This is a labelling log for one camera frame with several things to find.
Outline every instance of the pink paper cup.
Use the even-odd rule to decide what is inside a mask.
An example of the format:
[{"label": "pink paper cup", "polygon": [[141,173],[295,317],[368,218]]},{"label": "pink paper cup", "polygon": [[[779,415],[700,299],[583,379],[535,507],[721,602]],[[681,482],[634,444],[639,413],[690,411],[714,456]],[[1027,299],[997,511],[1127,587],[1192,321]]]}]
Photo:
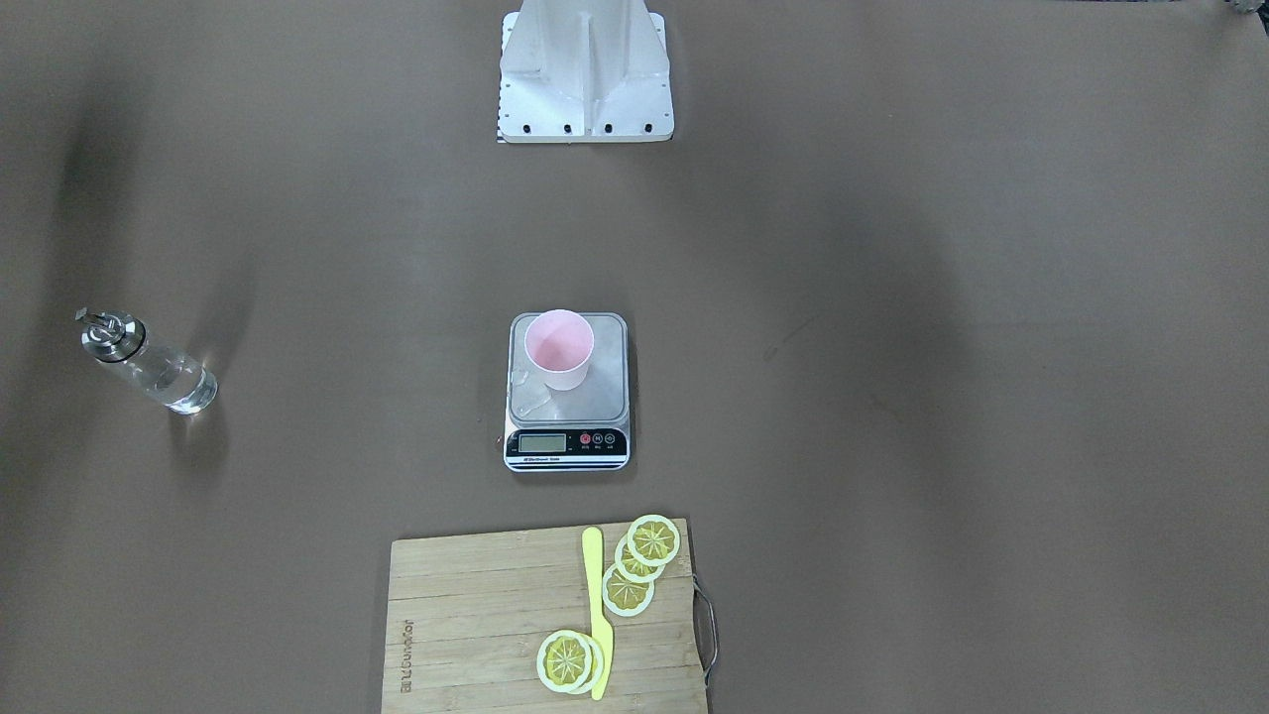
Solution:
[{"label": "pink paper cup", "polygon": [[542,312],[524,331],[524,350],[551,389],[569,391],[586,379],[595,331],[571,309]]}]

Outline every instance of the metal handle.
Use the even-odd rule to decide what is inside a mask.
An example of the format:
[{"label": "metal handle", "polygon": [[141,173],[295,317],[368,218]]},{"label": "metal handle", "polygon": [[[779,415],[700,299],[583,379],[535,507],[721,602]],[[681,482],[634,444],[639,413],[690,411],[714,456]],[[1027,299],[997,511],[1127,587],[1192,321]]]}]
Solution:
[{"label": "metal handle", "polygon": [[692,573],[692,588],[695,590],[695,596],[706,604],[706,614],[709,618],[709,637],[713,639],[711,643],[712,653],[709,656],[709,663],[703,665],[706,670],[706,689],[709,689],[709,675],[713,673],[714,665],[718,663],[718,620],[714,619],[713,614],[713,601],[706,595],[706,591],[700,588],[700,578],[695,573]]}]

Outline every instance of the bamboo cutting board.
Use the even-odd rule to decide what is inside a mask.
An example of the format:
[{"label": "bamboo cutting board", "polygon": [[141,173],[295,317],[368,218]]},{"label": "bamboo cutting board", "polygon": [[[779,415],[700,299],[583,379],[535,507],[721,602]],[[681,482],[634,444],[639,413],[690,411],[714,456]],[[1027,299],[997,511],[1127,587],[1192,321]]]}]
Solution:
[{"label": "bamboo cutting board", "polygon": [[[688,523],[647,610],[613,624],[604,699],[547,690],[537,653],[558,629],[590,632],[586,526],[398,540],[392,544],[383,714],[708,714],[693,625]],[[599,526],[604,569],[629,524]]]}]

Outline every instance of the yellow knife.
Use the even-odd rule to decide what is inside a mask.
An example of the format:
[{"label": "yellow knife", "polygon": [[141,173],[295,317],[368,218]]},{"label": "yellow knife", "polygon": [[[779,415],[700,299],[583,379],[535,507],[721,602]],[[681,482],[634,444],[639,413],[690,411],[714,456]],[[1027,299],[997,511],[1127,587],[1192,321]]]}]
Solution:
[{"label": "yellow knife", "polygon": [[604,653],[604,673],[590,690],[590,699],[599,701],[608,689],[608,675],[613,672],[613,626],[604,618],[604,604],[599,597],[604,581],[604,534],[595,526],[581,531],[581,558],[586,564],[586,592],[590,595],[590,637]]}]

